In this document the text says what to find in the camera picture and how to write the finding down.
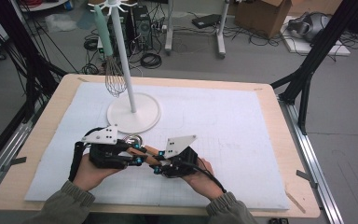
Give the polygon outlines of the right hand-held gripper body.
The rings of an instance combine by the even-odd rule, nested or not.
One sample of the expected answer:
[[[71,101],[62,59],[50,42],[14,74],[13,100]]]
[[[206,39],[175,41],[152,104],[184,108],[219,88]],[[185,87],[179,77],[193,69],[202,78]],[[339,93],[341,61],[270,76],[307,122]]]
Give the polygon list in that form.
[[[172,137],[167,141],[164,158],[170,163],[164,165],[164,175],[168,178],[182,177],[195,173],[198,154],[190,147],[196,135]]]

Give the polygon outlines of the steel ladle with wooden handle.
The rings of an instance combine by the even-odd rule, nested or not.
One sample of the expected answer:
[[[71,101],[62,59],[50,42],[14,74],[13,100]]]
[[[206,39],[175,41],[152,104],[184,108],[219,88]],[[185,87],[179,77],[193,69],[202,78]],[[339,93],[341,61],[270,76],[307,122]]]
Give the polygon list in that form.
[[[144,144],[143,138],[139,134],[127,135],[123,141],[130,147],[127,149],[132,154],[148,154],[152,156],[158,155],[158,150],[154,147]]]

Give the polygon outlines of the white rack stand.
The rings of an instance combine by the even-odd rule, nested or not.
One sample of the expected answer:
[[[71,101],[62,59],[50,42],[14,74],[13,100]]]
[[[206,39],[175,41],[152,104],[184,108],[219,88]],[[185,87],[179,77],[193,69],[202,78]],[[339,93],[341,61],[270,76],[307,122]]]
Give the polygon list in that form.
[[[129,61],[124,45],[118,12],[124,11],[121,0],[104,0],[99,5],[102,10],[108,9],[108,16],[112,17],[120,64],[127,89],[110,104],[107,109],[107,119],[110,125],[117,126],[121,133],[143,133],[153,128],[159,121],[161,109],[158,101],[152,96],[134,92],[131,83]]]

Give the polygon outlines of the wire whisk with green handle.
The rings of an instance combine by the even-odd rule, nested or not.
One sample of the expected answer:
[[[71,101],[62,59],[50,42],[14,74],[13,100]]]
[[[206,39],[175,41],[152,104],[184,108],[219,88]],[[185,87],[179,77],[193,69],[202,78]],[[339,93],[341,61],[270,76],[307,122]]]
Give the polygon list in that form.
[[[105,87],[108,92],[114,97],[118,97],[127,89],[124,81],[123,73],[113,54],[113,48],[110,40],[110,34],[107,28],[107,23],[102,13],[102,8],[99,5],[94,7],[94,20],[97,31],[102,42],[103,52],[105,57]]]

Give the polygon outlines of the person's left hand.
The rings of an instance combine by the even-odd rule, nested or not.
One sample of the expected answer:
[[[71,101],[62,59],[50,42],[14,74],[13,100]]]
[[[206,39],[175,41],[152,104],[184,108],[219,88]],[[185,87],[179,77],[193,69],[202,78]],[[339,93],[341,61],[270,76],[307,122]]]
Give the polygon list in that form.
[[[108,176],[120,172],[120,169],[100,169],[91,161],[90,155],[82,156],[73,184],[85,191],[98,187]]]

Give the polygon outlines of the person's right hand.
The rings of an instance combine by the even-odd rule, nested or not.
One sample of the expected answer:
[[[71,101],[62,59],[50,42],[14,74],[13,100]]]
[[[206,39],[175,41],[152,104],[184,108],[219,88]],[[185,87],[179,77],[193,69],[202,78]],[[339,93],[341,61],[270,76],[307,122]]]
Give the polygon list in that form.
[[[213,175],[213,167],[205,159],[198,159],[198,166],[202,171]],[[222,191],[209,176],[201,171],[197,171],[193,175],[186,175],[183,179],[193,190],[210,201],[217,199],[224,194],[224,191]]]

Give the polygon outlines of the white grid mat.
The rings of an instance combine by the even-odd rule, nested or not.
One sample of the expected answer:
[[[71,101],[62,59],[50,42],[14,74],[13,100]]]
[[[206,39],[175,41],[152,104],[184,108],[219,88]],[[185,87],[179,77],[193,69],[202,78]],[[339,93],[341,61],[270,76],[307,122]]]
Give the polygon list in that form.
[[[142,137],[163,150],[171,137],[194,135],[192,148],[213,166],[215,177],[250,209],[286,210],[289,202],[253,91],[135,86],[161,106],[155,127]],[[45,201],[67,180],[74,144],[84,134],[105,127],[114,98],[102,83],[83,83],[50,141],[28,192],[28,201]],[[92,190],[97,203],[196,206],[207,199],[180,178],[156,175],[147,164],[129,167]]]

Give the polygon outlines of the black computer tower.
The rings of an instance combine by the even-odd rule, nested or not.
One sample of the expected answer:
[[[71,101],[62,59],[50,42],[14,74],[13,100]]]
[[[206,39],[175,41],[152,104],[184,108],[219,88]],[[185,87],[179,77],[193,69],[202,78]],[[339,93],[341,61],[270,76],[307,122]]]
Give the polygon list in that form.
[[[151,20],[146,6],[135,6],[132,9],[134,28],[138,47],[141,50],[153,48]]]
[[[132,39],[134,38],[131,14],[130,14],[130,12],[119,11],[118,15],[119,15],[122,34],[123,34],[126,54],[127,54],[127,56],[130,56],[131,55],[130,45],[131,45]],[[117,39],[116,39],[116,34],[115,34],[112,17],[109,17],[107,26],[108,26],[108,31],[110,32],[110,39],[112,42],[112,46],[114,47],[114,54],[116,56],[118,56]]]

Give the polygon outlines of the clear plastic bag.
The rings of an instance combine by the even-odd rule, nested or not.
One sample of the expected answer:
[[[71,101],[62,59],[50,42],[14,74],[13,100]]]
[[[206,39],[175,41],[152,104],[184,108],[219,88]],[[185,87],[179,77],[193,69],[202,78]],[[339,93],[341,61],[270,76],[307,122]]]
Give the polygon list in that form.
[[[69,32],[76,28],[76,22],[69,15],[52,14],[45,18],[50,33]]]

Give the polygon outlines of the black flat device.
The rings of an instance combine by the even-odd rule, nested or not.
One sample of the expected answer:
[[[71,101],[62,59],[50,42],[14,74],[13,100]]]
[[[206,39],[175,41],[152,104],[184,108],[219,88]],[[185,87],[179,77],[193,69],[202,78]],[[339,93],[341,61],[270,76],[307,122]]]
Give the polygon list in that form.
[[[207,16],[198,17],[192,20],[192,24],[199,29],[214,26],[220,22],[221,16],[218,14],[211,14]]]

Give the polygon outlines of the white round tabletop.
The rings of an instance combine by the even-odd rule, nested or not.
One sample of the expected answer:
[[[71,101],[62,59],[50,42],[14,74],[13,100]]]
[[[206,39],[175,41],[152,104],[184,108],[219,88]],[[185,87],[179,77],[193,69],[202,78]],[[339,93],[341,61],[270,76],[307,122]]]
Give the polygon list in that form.
[[[25,6],[22,3],[19,3],[19,8],[21,11],[25,12],[27,10],[29,11],[40,11],[40,10],[46,10],[58,6],[63,6],[68,0],[58,0],[57,2],[48,2],[47,0],[43,0],[42,3],[38,6]]]

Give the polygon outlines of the grey rounded device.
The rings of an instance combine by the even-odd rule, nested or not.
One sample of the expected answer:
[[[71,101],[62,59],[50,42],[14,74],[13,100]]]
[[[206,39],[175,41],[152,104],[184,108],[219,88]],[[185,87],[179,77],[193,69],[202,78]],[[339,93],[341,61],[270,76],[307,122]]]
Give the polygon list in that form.
[[[287,30],[295,31],[311,43],[322,33],[329,21],[330,18],[321,12],[305,12],[299,18],[290,20]]]

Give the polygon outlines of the aluminium rail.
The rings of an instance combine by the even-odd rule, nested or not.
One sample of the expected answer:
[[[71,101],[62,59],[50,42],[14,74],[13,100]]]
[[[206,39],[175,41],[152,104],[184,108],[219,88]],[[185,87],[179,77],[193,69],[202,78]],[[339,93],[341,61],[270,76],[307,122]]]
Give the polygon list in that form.
[[[13,165],[26,162],[25,157],[17,159],[17,156],[43,109],[43,105],[36,103],[34,105],[34,113],[27,115],[25,105],[23,105],[0,134],[0,180]]]
[[[317,202],[324,217],[329,224],[345,224],[337,207],[334,196],[328,186],[324,171],[318,161],[311,141],[306,134],[303,134],[298,126],[298,112],[294,105],[289,105],[282,100],[278,101],[286,123],[293,133],[293,139],[297,144],[300,158],[302,159],[306,172],[302,173],[309,182],[310,187],[316,193]]]

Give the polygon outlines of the white floor stand frame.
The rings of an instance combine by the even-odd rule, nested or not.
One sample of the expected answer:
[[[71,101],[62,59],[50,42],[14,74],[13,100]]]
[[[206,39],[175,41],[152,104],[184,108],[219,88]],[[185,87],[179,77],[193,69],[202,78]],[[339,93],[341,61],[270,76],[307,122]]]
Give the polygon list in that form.
[[[226,48],[224,41],[224,28],[227,18],[227,12],[229,7],[229,0],[222,0],[222,12],[220,16],[220,22],[216,25],[216,40],[217,40],[217,48],[218,55],[224,58],[226,56]],[[173,11],[173,2],[174,0],[168,0],[168,24],[166,30],[166,38],[165,38],[165,51],[168,55],[172,52],[172,36],[173,36],[173,25],[172,25],[172,11]]]

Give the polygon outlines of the black metal frame post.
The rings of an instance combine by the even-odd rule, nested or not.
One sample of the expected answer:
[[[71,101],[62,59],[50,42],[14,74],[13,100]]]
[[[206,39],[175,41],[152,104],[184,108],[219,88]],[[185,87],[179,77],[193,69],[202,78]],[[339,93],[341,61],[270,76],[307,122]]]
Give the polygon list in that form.
[[[36,101],[42,96],[49,98],[55,92],[59,82],[54,74],[64,77],[67,72],[42,56],[10,0],[0,0],[0,24],[17,50],[14,51],[2,36],[0,36],[0,44],[8,53],[18,74],[23,75],[26,79],[24,89],[26,101],[0,135],[1,152],[4,143],[15,129],[35,114]]]
[[[297,96],[301,94],[297,124],[303,134],[307,134],[306,120],[312,77],[357,15],[358,0],[342,0],[303,63],[292,74],[270,84],[273,89],[287,84],[285,91],[279,94],[279,99],[289,105],[294,105]]]

